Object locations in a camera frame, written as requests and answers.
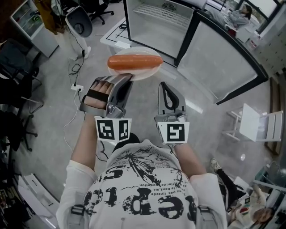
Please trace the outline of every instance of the power strip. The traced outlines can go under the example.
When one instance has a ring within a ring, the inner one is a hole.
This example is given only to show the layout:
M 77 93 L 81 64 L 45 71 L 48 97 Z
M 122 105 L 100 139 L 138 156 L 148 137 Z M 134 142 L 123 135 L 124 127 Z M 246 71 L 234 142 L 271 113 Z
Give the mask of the power strip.
M 80 91 L 83 91 L 84 87 L 81 86 L 81 85 L 78 85 L 78 84 L 76 84 L 76 85 L 72 84 L 71 85 L 71 89 L 74 90 L 74 91 L 78 91 L 79 89 L 80 89 Z

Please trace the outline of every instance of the shoulder strap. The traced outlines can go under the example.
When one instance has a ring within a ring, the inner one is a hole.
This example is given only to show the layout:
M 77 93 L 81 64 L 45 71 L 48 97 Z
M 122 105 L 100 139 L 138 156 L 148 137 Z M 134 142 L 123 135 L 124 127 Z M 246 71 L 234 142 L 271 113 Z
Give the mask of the shoulder strap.
M 198 206 L 196 229 L 221 229 L 219 216 L 209 207 Z
M 71 212 L 67 217 L 67 229 L 85 229 L 84 228 L 84 212 L 83 206 L 84 196 L 76 193 L 76 205 L 71 208 Z

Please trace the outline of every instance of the hot dog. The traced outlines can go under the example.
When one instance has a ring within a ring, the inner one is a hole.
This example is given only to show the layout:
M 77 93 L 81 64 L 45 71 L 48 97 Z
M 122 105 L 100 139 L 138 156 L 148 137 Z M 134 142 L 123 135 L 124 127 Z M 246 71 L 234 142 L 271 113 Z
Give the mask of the hot dog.
M 107 65 L 114 70 L 154 68 L 162 64 L 156 55 L 114 55 L 109 57 Z

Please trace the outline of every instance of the fingers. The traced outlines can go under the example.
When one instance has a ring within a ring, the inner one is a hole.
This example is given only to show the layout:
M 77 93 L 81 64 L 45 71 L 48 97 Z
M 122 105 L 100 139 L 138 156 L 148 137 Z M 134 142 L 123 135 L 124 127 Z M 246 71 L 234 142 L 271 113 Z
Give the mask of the fingers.
M 96 85 L 98 85 L 98 81 L 95 81 L 95 83 L 90 87 L 91 90 L 94 90 Z
M 99 92 L 106 93 L 109 86 L 110 86 L 109 82 L 104 82 L 103 86 L 99 89 Z
M 111 90 L 113 88 L 113 84 L 107 82 L 107 81 L 96 81 L 94 83 L 94 85 L 91 86 L 91 90 L 95 90 L 101 93 L 105 93 L 105 94 L 110 94 Z M 93 106 L 95 108 L 100 108 L 100 109 L 104 109 L 106 107 L 106 102 L 100 101 L 98 99 L 94 99 L 91 97 L 86 97 L 85 104 L 89 105 L 89 106 Z
M 111 89 L 113 88 L 113 86 L 114 86 L 113 84 L 110 84 L 110 85 L 109 85 L 109 87 L 108 87 L 108 89 L 107 89 L 107 91 L 106 91 L 106 94 L 108 94 L 108 95 L 110 94 Z

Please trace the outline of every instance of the concrete floor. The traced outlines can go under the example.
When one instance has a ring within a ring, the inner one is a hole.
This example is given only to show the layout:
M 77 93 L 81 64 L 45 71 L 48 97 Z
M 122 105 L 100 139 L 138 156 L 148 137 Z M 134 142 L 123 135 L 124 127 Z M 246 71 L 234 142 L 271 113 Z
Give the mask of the concrete floor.
M 86 93 L 91 83 L 97 76 L 108 75 L 107 59 L 110 56 L 106 45 L 100 43 L 101 36 L 124 17 L 123 4 L 110 4 L 108 10 L 114 10 L 115 15 L 105 15 L 106 24 L 100 20 L 93 21 L 93 33 L 86 39 L 88 46 L 92 47 L 91 54 L 80 71 L 77 83 L 84 86 Z M 34 173 L 43 185 L 57 198 L 63 192 L 66 179 L 66 166 L 71 156 L 71 150 L 64 142 L 63 127 L 74 116 L 76 106 L 73 102 L 74 91 L 71 90 L 68 77 L 68 60 L 58 48 L 47 59 L 40 58 L 39 79 L 43 86 L 33 95 L 33 98 L 41 98 L 45 105 L 35 113 L 30 125 L 31 130 L 38 133 L 38 138 L 31 137 L 29 142 L 32 152 L 26 151 L 22 145 L 14 153 L 16 166 L 23 174 Z M 208 167 L 211 158 L 215 157 L 220 165 L 232 177 L 240 176 L 250 182 L 263 165 L 271 160 L 270 153 L 262 143 L 237 142 L 228 136 L 221 135 L 222 130 L 231 128 L 232 119 L 226 115 L 226 111 L 241 107 L 247 103 L 259 113 L 269 112 L 270 89 L 269 82 L 217 106 L 199 91 L 193 84 L 184 79 L 173 80 L 167 76 L 156 74 L 142 81 L 134 83 L 128 104 L 126 106 L 126 118 L 132 118 L 131 131 L 140 140 L 150 139 L 156 145 L 161 146 L 160 137 L 153 120 L 157 114 L 158 85 L 161 81 L 173 85 L 185 95 L 189 101 L 188 118 L 190 121 L 189 143 L 194 148 L 205 166 Z M 66 128 L 66 139 L 73 148 L 76 144 L 84 114 L 78 112 L 75 120 Z M 105 152 L 110 155 L 112 146 L 105 146 Z M 96 172 L 103 171 L 105 162 L 97 160 Z

